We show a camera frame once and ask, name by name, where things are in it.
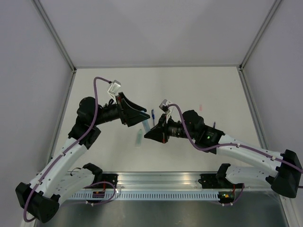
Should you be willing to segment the blue ballpoint pen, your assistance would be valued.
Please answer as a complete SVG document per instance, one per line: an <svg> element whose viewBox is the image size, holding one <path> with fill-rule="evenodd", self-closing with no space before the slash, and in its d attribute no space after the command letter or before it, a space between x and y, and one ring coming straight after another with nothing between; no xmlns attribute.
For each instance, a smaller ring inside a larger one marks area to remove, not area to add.
<svg viewBox="0 0 303 227"><path fill-rule="evenodd" d="M151 110L151 116L152 116L152 123L153 123L153 127L156 125L155 123L155 112L154 109Z"/></svg>

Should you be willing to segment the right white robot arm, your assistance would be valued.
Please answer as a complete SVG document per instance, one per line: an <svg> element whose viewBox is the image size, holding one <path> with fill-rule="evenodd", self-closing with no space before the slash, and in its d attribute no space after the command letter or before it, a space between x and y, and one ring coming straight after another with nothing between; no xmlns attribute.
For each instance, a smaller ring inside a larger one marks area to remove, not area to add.
<svg viewBox="0 0 303 227"><path fill-rule="evenodd" d="M215 180L222 188L252 182L270 186L274 192L288 198L297 196L303 168L297 154L289 149L280 153L252 147L205 125L203 117L194 110L184 112L178 122L164 113L158 124L144 135L146 139L163 144L170 137L188 139L199 151L231 157L249 165L241 170L231 164L221 164Z"/></svg>

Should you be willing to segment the blue highlighter marker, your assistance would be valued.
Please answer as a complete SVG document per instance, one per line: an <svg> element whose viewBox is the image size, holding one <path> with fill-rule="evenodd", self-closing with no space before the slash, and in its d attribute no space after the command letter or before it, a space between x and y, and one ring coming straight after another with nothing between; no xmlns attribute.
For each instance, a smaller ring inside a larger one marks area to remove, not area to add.
<svg viewBox="0 0 303 227"><path fill-rule="evenodd" d="M144 130L145 130L145 133L148 133L151 130L149 122L146 120L146 121L143 121L142 124L143 124Z"/></svg>

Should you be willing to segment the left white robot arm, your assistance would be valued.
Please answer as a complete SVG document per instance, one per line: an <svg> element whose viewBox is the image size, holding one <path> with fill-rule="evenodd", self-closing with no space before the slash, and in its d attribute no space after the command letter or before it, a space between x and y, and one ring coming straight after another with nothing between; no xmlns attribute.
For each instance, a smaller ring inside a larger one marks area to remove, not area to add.
<svg viewBox="0 0 303 227"><path fill-rule="evenodd" d="M103 171L92 163L85 164L76 175L65 176L101 134L98 125L120 120L123 125L132 127L149 118L145 108L131 102L122 92L104 106L98 104L96 96L83 98L61 151L29 183L19 183L15 189L24 210L24 221L31 222L27 217L31 214L34 219L46 223L75 192L86 186L98 188L102 185Z"/></svg>

